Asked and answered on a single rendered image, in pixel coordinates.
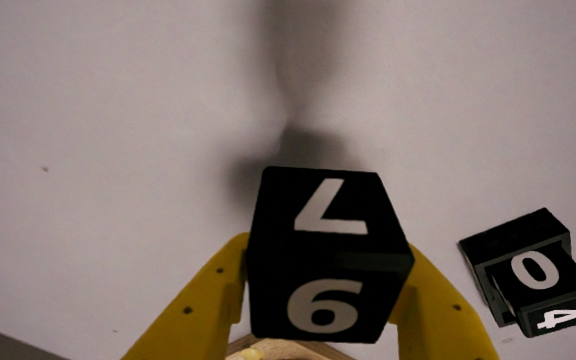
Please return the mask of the black cube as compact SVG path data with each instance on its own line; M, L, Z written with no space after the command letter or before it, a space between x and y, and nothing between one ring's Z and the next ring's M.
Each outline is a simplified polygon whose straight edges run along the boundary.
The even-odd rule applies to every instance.
M268 166L246 249L255 338L375 344L415 264L376 172Z
M557 242L487 268L525 337L576 326L576 262Z

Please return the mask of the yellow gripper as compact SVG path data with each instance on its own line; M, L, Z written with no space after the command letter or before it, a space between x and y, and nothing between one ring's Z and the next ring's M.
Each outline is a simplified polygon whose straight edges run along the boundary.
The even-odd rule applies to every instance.
M120 360L225 360L241 319L249 234L224 244ZM399 360L501 360L477 311L408 243L416 261L388 318Z

